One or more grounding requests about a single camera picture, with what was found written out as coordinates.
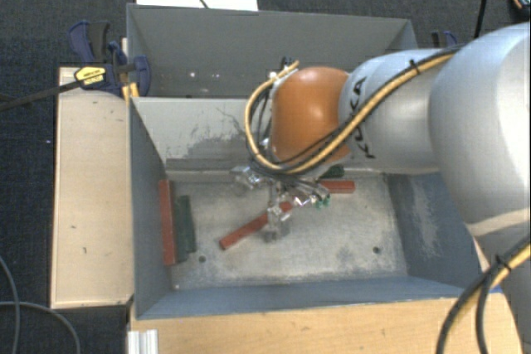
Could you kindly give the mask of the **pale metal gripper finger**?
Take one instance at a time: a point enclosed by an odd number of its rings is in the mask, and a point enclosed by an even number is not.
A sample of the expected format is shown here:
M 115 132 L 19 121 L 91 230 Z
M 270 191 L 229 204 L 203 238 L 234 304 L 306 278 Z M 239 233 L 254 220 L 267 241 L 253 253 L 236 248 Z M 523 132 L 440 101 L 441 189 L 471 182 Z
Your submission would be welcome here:
M 286 237 L 291 232 L 292 215 L 290 211 L 282 211 L 277 218 L 277 235 Z
M 278 236 L 278 217 L 273 207 L 267 209 L 267 224 L 264 228 L 265 242 L 273 242 Z

